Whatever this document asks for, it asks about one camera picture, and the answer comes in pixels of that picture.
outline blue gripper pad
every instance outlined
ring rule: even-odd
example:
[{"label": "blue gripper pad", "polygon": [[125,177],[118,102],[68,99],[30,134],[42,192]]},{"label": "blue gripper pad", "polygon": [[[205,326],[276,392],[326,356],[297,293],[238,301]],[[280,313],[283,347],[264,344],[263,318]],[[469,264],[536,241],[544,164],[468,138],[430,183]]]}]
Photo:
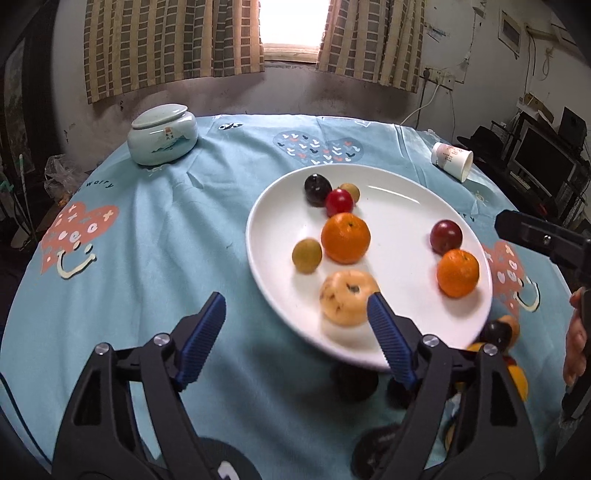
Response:
[{"label": "blue gripper pad", "polygon": [[393,315],[388,303],[380,294],[370,296],[368,299],[369,324],[374,330],[394,379],[410,390],[417,382],[413,369],[413,351],[396,327]]},{"label": "blue gripper pad", "polygon": [[226,299],[216,293],[199,312],[202,318],[175,358],[178,373],[174,378],[181,389],[197,380],[209,352],[226,320]]}]

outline human hand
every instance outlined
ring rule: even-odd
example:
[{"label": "human hand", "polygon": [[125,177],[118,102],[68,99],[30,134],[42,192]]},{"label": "human hand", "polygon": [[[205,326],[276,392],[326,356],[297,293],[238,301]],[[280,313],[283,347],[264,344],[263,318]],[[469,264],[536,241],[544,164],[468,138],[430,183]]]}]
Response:
[{"label": "human hand", "polygon": [[570,319],[569,329],[566,332],[566,358],[562,376],[568,386],[571,386],[577,377],[585,373],[587,359],[583,354],[587,343],[587,332],[581,319],[581,294],[583,288],[578,289],[570,296],[570,304],[574,307],[573,316]]}]

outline red cherry tomato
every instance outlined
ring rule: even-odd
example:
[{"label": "red cherry tomato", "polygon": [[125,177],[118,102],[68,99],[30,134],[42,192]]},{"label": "red cherry tomato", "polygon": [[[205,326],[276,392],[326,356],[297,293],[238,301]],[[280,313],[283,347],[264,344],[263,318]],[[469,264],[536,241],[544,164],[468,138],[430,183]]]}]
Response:
[{"label": "red cherry tomato", "polygon": [[328,194],[324,205],[326,206],[326,214],[329,217],[337,213],[350,213],[353,210],[353,197],[347,190],[336,189]]},{"label": "red cherry tomato", "polygon": [[462,229],[456,222],[441,220],[431,230],[431,247],[440,255],[462,246]]}]

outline white plate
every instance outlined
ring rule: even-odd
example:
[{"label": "white plate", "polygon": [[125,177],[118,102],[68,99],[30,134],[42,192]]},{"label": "white plate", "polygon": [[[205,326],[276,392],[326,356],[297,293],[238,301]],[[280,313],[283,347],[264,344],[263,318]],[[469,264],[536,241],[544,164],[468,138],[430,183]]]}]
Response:
[{"label": "white plate", "polygon": [[[303,238],[320,241],[327,220],[323,208],[306,202],[304,181],[312,173],[324,175],[333,188],[347,182],[359,187],[361,199],[353,213],[365,220],[372,238],[358,264],[339,265],[325,255],[316,272],[302,275],[291,262],[291,251]],[[442,219],[461,227],[462,249],[480,264],[476,290],[458,300],[446,297],[437,286],[440,257],[431,250],[429,233]],[[409,317],[423,334],[437,335],[454,348],[473,342],[491,309],[491,271],[468,224],[431,191],[379,168],[331,164],[302,168],[276,180],[252,207],[246,251],[256,284],[286,324],[329,355],[366,368],[388,369],[369,323],[339,327],[320,311],[320,286],[333,272],[350,268],[370,272],[396,314]]]}]

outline white cup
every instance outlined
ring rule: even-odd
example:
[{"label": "white cup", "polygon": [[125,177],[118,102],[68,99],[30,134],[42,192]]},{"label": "white cup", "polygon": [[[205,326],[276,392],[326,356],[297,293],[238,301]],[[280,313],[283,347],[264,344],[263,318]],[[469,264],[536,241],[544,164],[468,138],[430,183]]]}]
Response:
[{"label": "white cup", "polygon": [[431,163],[464,183],[468,178],[474,153],[437,142],[431,151]]}]

